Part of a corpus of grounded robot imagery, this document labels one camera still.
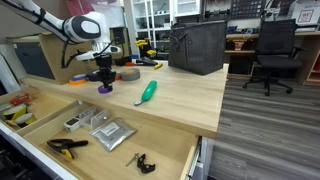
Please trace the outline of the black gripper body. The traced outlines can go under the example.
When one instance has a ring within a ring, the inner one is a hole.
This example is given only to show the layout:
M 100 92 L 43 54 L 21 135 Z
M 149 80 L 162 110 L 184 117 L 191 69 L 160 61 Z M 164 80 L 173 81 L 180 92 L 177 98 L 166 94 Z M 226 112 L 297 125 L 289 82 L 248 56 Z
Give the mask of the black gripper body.
M 99 67 L 99 77 L 102 82 L 114 82 L 116 72 L 111 68 L 112 58 L 109 55 L 100 55 L 95 58 Z

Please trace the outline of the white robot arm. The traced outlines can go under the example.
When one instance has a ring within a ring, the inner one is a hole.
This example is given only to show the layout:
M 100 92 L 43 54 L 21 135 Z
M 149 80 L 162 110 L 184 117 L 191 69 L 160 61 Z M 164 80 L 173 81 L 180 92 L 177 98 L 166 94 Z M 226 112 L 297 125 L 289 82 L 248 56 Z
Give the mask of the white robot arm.
M 62 20 L 32 0 L 0 0 L 0 4 L 18 16 L 55 34 L 64 42 L 63 52 L 69 44 L 90 42 L 92 44 L 90 50 L 78 52 L 68 61 L 65 61 L 65 55 L 62 55 L 61 67 L 68 67 L 73 58 L 78 61 L 95 60 L 99 67 L 99 80 L 102 83 L 98 87 L 98 91 L 109 93 L 113 90 L 116 72 L 111 67 L 112 56 L 121 53 L 122 49 L 113 45 L 107 18 L 104 14 L 93 11 Z

